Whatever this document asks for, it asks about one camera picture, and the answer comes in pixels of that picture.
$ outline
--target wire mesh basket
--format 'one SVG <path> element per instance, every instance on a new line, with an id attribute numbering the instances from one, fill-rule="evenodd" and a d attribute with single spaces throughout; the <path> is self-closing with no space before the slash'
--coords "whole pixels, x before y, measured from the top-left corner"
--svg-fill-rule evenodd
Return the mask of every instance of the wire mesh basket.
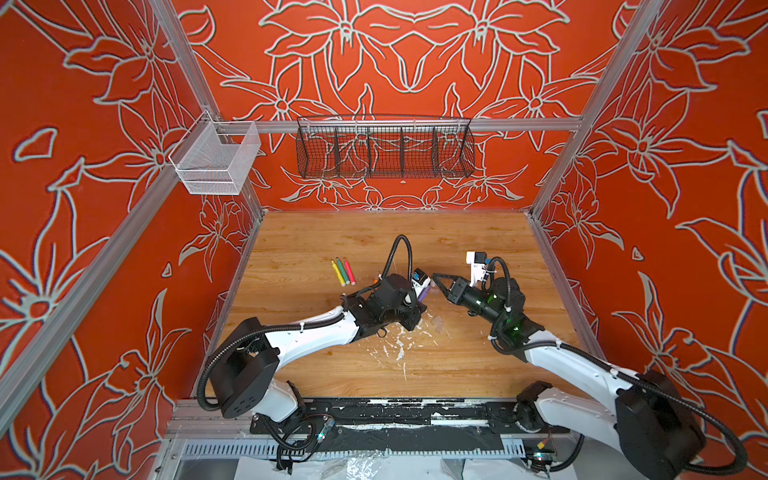
<path id="1" fill-rule="evenodd" d="M 191 194 L 239 194 L 261 148 L 253 122 L 239 144 L 229 143 L 229 136 L 219 134 L 217 123 L 204 112 L 169 156 Z"/>
<path id="2" fill-rule="evenodd" d="M 303 178 L 460 178 L 475 172 L 468 118 L 397 115 L 301 117 Z"/>

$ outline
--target marker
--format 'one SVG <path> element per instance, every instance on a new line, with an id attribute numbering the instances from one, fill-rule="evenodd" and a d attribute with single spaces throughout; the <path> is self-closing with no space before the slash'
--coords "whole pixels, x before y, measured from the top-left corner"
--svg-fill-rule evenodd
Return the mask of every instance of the marker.
<path id="1" fill-rule="evenodd" d="M 346 257 L 344 257 L 344 269 L 346 270 L 346 274 L 349 275 L 349 279 L 352 281 L 352 285 L 354 285 L 355 282 L 355 276 L 352 275 L 352 267 L 349 266 L 349 262 L 346 261 Z"/>
<path id="2" fill-rule="evenodd" d="M 339 283 L 341 283 L 341 286 L 346 286 L 346 282 L 341 276 L 341 272 L 339 272 L 339 267 L 336 266 L 336 262 L 331 260 L 331 266 L 333 267 L 333 271 L 336 272 L 336 276 L 339 277 Z"/>
<path id="3" fill-rule="evenodd" d="M 341 272 L 341 276 L 344 279 L 344 284 L 349 285 L 349 277 L 346 275 L 344 266 L 341 264 L 341 260 L 339 260 L 338 257 L 336 257 L 336 266 L 339 267 L 339 272 Z"/>

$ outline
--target black wire basket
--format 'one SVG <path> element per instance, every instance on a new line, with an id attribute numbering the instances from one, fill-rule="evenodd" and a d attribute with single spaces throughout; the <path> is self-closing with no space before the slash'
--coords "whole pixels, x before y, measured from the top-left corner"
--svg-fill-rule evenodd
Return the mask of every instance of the black wire basket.
<path id="1" fill-rule="evenodd" d="M 338 115 L 297 122 L 303 178 L 461 178 L 475 172 L 468 118 Z"/>

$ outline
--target white mesh basket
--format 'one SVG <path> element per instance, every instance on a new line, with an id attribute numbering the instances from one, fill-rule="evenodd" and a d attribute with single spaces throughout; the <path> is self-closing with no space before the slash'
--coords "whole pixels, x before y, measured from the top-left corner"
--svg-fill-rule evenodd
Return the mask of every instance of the white mesh basket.
<path id="1" fill-rule="evenodd" d="M 261 148 L 256 124 L 251 123 L 241 143 L 225 144 L 216 132 L 216 122 L 207 115 L 201 119 L 183 140 L 191 142 L 189 148 L 177 149 L 171 163 L 191 194 L 237 195 Z"/>

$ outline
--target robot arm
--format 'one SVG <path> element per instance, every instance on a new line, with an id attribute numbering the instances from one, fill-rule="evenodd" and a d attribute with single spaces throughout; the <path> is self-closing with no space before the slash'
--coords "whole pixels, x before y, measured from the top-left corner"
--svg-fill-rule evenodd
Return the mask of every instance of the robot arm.
<path id="1" fill-rule="evenodd" d="M 570 396 L 551 384 L 536 382 L 517 397 L 515 420 L 521 429 L 537 432 L 549 424 L 575 430 L 622 452 L 648 478 L 672 480 L 683 470 L 731 475 L 746 468 L 746 449 L 738 437 L 719 420 L 682 400 L 666 376 L 611 365 L 564 343 L 523 313 L 525 295 L 508 275 L 503 260 L 486 258 L 483 252 L 467 253 L 471 280 L 434 273 L 432 281 L 448 301 L 492 324 L 488 339 L 498 352 L 549 370 L 591 397 Z M 491 263 L 501 264 L 505 276 L 491 276 L 491 286 L 486 289 Z M 692 413 L 723 433 L 735 451 L 733 462 L 721 467 L 690 463 L 707 441 Z"/>
<path id="2" fill-rule="evenodd" d="M 408 248 L 409 278 L 389 275 L 400 241 Z M 274 422 L 301 418 L 301 395 L 289 383 L 276 381 L 275 372 L 305 355 L 376 334 L 390 323 L 415 329 L 427 309 L 419 297 L 430 279 L 421 270 L 411 270 L 410 242 L 400 235 L 382 278 L 349 297 L 342 296 L 341 306 L 288 325 L 263 326 L 256 317 L 244 320 L 207 359 L 197 384 L 198 404 L 208 411 L 220 410 L 225 419 L 248 411 Z M 206 398 L 208 380 L 217 403 Z"/>

